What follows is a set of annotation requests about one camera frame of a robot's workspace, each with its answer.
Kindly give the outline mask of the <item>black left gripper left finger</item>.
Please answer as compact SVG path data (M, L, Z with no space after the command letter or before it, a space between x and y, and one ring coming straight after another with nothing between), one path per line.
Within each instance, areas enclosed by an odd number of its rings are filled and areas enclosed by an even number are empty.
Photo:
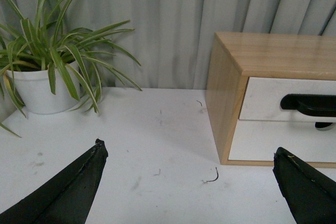
M1 213L1 223L85 223L108 157L96 139L84 152L34 192Z

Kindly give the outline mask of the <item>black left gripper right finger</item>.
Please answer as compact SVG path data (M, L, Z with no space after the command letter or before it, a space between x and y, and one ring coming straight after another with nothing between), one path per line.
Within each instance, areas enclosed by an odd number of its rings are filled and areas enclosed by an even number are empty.
M296 223L335 223L335 181L283 147L273 173Z

